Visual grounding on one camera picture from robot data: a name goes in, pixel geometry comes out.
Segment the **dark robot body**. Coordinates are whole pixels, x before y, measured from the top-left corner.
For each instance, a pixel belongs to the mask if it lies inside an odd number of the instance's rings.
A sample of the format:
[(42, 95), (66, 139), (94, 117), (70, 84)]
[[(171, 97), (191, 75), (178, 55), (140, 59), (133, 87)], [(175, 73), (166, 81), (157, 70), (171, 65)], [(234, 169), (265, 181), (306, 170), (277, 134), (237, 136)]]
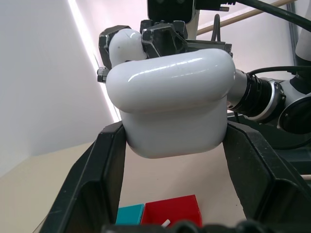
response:
[(242, 115), (239, 115), (239, 123), (259, 131), (278, 155), (291, 163), (301, 175), (311, 175), (311, 133), (288, 133), (250, 121)]

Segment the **teal plastic bin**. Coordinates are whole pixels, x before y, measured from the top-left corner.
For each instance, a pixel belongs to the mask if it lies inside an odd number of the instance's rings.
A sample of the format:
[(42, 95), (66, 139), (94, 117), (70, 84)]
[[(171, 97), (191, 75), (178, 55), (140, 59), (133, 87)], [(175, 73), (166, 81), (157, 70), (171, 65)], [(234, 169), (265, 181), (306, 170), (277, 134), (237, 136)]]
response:
[(120, 207), (117, 213), (116, 225), (139, 225), (144, 211), (144, 204)]

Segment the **long wooden stick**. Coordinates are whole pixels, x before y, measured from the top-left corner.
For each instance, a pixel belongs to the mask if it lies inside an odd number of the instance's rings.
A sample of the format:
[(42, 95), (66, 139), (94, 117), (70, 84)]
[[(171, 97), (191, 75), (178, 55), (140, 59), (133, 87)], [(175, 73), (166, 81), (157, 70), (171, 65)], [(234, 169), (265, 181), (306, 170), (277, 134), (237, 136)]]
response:
[[(290, 4), (290, 3), (295, 2), (295, 1), (297, 1), (297, 0), (277, 0), (273, 3), (271, 3), (271, 5), (274, 7), (281, 7), (281, 6)], [(225, 18), (221, 18), (220, 27), (225, 27), (225, 26), (231, 25), (233, 23), (245, 20), (247, 18), (259, 15), (261, 13), (263, 13), (263, 11), (254, 9), (254, 10), (250, 10), (250, 11), (242, 11), (242, 13), (240, 13), (238, 15), (234, 15), (234, 16), (227, 15)], [(211, 32), (211, 31), (213, 31), (213, 28), (214, 28), (213, 24), (210, 24), (207, 27), (199, 29), (197, 31), (197, 35), (202, 35), (202, 34)]]

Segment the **white earbud charging case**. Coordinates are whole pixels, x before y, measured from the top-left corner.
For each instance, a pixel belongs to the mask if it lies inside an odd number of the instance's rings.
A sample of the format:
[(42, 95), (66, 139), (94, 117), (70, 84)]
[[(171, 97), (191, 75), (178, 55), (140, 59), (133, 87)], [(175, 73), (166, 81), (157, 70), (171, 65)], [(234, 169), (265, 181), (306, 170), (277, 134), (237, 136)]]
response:
[(222, 143), (235, 74), (227, 52), (205, 49), (119, 64), (109, 72), (106, 88), (128, 145), (156, 159), (202, 153)]

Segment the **red plastic bin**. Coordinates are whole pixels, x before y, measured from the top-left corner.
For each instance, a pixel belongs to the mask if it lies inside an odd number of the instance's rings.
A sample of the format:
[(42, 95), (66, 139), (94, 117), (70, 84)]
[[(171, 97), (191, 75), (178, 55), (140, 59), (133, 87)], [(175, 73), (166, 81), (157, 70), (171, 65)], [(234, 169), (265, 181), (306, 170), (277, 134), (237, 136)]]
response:
[(195, 195), (148, 202), (144, 206), (141, 225), (161, 225), (166, 220), (169, 226), (182, 221), (190, 221), (202, 226), (202, 215)]

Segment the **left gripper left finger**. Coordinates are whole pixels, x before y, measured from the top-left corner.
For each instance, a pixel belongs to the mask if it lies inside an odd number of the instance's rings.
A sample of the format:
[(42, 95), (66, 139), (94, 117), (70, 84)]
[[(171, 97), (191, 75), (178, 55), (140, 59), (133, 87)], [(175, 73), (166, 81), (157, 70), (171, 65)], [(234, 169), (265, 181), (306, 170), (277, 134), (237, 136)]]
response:
[(71, 167), (40, 233), (101, 233), (116, 222), (124, 174), (122, 122), (103, 128)]

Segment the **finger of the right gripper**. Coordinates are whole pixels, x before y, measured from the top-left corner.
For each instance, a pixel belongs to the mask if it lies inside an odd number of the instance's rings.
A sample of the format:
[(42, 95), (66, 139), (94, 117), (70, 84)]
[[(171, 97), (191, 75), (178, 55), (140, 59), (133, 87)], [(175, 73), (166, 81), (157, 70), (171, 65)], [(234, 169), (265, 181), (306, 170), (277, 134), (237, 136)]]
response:
[(97, 81), (100, 83), (106, 83), (106, 77), (109, 71), (112, 69), (110, 57), (109, 57), (109, 45), (113, 36), (122, 29), (130, 29), (129, 26), (117, 25), (105, 29), (99, 35), (99, 52), (104, 67), (100, 67), (97, 71)]
[(188, 51), (188, 32), (183, 21), (171, 23), (143, 20), (140, 23), (141, 43), (149, 59)]

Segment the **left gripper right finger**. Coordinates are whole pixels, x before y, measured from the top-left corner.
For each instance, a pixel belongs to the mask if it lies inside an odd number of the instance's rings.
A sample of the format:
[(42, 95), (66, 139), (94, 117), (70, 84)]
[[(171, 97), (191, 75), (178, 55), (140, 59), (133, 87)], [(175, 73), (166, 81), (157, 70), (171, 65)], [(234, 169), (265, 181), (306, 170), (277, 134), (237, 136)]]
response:
[(273, 230), (311, 230), (311, 187), (260, 132), (230, 121), (223, 147), (247, 219)]

